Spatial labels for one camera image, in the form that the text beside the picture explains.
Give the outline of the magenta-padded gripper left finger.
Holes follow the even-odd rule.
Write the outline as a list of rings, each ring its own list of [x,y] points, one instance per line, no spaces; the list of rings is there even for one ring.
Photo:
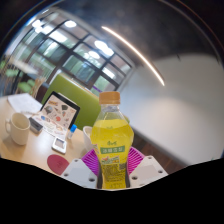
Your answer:
[[[94,150],[90,150],[81,159],[73,159],[61,174],[61,177],[84,188],[96,189],[99,163]]]

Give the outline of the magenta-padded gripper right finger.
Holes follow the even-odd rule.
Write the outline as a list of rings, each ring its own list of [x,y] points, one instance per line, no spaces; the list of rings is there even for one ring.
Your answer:
[[[127,173],[131,188],[139,188],[167,176],[167,172],[152,156],[144,156],[134,147],[127,159]]]

